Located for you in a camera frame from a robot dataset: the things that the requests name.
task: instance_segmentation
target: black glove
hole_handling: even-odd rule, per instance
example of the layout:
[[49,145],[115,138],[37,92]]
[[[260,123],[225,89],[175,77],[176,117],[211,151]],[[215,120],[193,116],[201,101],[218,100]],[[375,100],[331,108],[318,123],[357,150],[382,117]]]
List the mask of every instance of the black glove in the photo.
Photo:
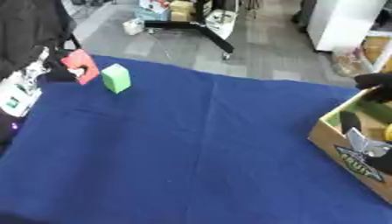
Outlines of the black glove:
[[364,96],[367,101],[379,103],[392,101],[392,74],[370,73],[358,75],[355,78],[358,89],[378,87]]

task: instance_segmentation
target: tripod stand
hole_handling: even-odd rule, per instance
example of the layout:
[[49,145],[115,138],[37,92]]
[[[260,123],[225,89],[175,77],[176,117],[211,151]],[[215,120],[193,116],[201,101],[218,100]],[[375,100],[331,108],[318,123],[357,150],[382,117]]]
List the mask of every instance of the tripod stand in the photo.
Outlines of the tripod stand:
[[211,31],[207,25],[204,17],[204,1],[198,0],[195,3],[196,20],[191,22],[177,22],[177,21],[145,21],[144,26],[147,28],[164,28],[164,29],[184,29],[184,30],[198,30],[202,35],[213,41],[220,49],[223,50],[222,58],[229,60],[234,51],[234,47],[218,34]]

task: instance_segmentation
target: white cabinet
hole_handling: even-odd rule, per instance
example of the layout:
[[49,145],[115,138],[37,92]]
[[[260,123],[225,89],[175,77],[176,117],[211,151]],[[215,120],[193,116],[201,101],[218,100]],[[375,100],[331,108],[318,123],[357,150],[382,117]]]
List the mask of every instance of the white cabinet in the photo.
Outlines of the white cabinet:
[[308,33],[317,51],[357,47],[387,0],[318,0]]

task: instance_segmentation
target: person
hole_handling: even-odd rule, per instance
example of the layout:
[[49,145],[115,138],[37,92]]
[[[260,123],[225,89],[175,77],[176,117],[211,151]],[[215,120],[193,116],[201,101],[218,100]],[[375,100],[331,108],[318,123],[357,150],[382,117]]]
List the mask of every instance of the person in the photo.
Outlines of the person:
[[307,26],[311,21],[311,16],[316,6],[317,0],[302,0],[301,9],[291,17],[291,22],[297,25],[301,32],[306,32]]
[[[50,78],[74,80],[57,63],[57,51],[75,26],[60,0],[0,0],[0,81],[36,61],[44,46],[50,49]],[[0,151],[24,120],[0,109]]]

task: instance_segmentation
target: box label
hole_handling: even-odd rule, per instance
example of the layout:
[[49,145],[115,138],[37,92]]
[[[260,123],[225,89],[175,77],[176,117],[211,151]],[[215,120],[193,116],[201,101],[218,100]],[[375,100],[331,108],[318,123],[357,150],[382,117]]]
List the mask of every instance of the box label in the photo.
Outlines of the box label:
[[385,183],[382,175],[372,166],[365,163],[364,155],[361,152],[335,145],[340,158],[345,162],[346,167],[357,174]]

